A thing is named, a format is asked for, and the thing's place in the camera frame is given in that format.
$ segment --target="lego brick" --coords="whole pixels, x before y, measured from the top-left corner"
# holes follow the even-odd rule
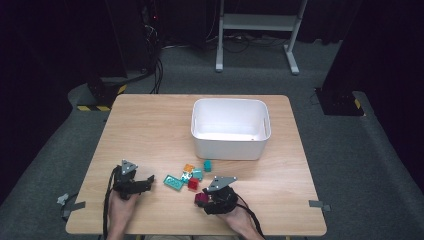
[[[163,183],[165,183],[166,185],[168,185],[169,187],[175,190],[180,190],[184,185],[184,183],[180,179],[173,177],[171,175],[167,175],[165,179],[163,180]]]

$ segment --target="dark background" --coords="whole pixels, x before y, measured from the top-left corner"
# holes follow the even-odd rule
[[[100,42],[116,44],[108,52],[115,57],[107,60],[112,60],[121,75],[128,70],[119,44],[122,39],[133,39],[134,32],[118,37],[113,25],[114,17],[106,11],[107,7],[119,1],[87,2],[91,3],[91,7],[98,6],[99,11],[90,12],[90,8],[69,5],[67,1],[17,0],[0,3],[1,202],[69,115],[72,106],[67,99],[68,92],[93,79],[98,81],[103,75],[104,65],[98,66],[99,61],[93,60],[98,55],[88,40],[96,39],[98,35],[92,31],[84,32],[87,25],[103,19],[97,24],[110,28],[100,32],[104,35]],[[216,35],[217,22],[212,24],[214,19],[217,21],[214,18],[217,14],[215,6],[218,6],[215,1],[181,1],[180,5],[175,4],[178,1],[170,0],[147,2],[157,4],[157,12],[153,15],[159,18],[161,24],[157,27],[163,30],[165,38],[202,45],[212,26],[211,36]],[[288,0],[283,5],[277,0],[267,1],[267,4],[253,0],[240,3],[228,0],[226,10],[295,13],[299,2]],[[322,39],[327,44],[344,39],[359,9],[360,17],[353,24],[355,32],[350,34],[353,37],[345,39],[342,45],[343,49],[353,48],[356,51],[353,56],[338,55],[335,60],[342,65],[354,64],[329,81],[335,81],[335,86],[341,84],[348,86],[347,90],[367,94],[399,157],[423,189],[421,146],[424,128],[420,124],[424,90],[423,3],[414,0],[364,1],[359,8],[360,4],[361,1],[354,0],[309,1],[298,40],[313,42]],[[136,16],[138,9],[132,9],[133,16]],[[185,32],[175,31],[181,29],[181,24],[186,26]],[[131,43],[127,42],[124,46],[132,49]],[[138,57],[140,61],[145,60],[143,50]]]

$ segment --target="toy block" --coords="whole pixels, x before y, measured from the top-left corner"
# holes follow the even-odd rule
[[[184,185],[184,183],[180,179],[171,175],[167,175],[165,177],[165,180],[163,180],[163,183],[175,190],[180,190]]]
[[[192,177],[199,179],[199,181],[202,181],[203,179],[203,172],[201,168],[193,169],[192,175]]]
[[[197,187],[199,186],[199,179],[197,178],[190,178],[188,180],[188,188],[191,190],[197,190]]]
[[[184,166],[184,172],[189,172],[189,173],[191,173],[192,171],[193,171],[193,169],[194,169],[194,166],[193,165],[191,165],[191,164],[186,164],[185,166]]]
[[[203,163],[205,172],[211,172],[212,171],[212,163],[211,160],[207,159],[205,160],[205,162]]]

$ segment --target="white plastic bin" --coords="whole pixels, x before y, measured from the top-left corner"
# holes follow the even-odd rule
[[[200,99],[191,133],[199,158],[257,160],[271,136],[268,108],[255,99]]]

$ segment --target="human hand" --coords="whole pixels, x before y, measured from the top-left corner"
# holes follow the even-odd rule
[[[237,200],[237,204],[247,207],[240,198]],[[241,207],[237,206],[233,211],[226,214],[217,214],[217,216],[224,220],[231,229],[242,235],[245,240],[264,239],[253,226],[250,214]]]
[[[123,200],[119,196],[119,192],[111,191],[108,210],[110,219],[108,240],[124,238],[125,229],[131,220],[139,196],[139,194],[132,194],[130,199]]]

